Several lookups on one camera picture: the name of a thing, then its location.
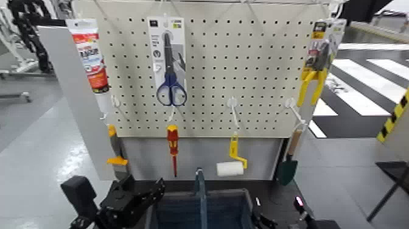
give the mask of blue scissors handle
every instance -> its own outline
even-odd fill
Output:
[[[162,91],[167,90],[167,95],[160,94]],[[181,91],[182,95],[181,101],[176,101],[176,93],[177,91]],[[164,83],[158,88],[156,91],[156,97],[158,98],[159,102],[164,105],[164,106],[182,106],[184,103],[187,101],[187,93],[186,90],[179,84],[177,80],[165,80]]]

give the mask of red screwdriver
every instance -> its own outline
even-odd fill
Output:
[[[173,174],[175,177],[178,175],[178,169],[176,164],[176,156],[178,155],[178,126],[168,125],[167,126],[167,140],[169,142],[170,154],[173,160]]]

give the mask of pegboard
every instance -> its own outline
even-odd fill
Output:
[[[79,1],[96,18],[111,93],[122,103],[110,115],[119,136],[164,137],[172,108],[156,99],[147,16],[181,16],[186,26],[186,105],[172,123],[181,137],[230,137],[237,127],[226,103],[234,96],[239,135],[286,138],[319,4]]]

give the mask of gray bin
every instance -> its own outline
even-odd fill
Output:
[[[148,209],[145,229],[253,229],[248,191],[206,192],[203,174],[198,171],[195,191],[165,193]]]

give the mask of white floor stripe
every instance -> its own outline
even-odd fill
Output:
[[[352,109],[362,116],[390,115],[389,112],[378,106],[371,99],[368,99],[359,91],[349,86],[333,74],[329,74],[325,84],[340,99],[346,102]]]
[[[409,80],[409,68],[401,65],[400,63],[396,63],[393,60],[388,59],[369,59],[368,61],[392,72],[395,75]]]
[[[314,116],[338,116],[337,112],[331,109],[322,99],[316,103]]]
[[[310,130],[317,138],[326,138],[327,135],[315,124],[313,120],[310,121]]]
[[[339,50],[409,50],[409,44],[342,43]]]
[[[335,59],[332,64],[395,103],[398,103],[406,92],[405,88],[390,82],[352,60]]]

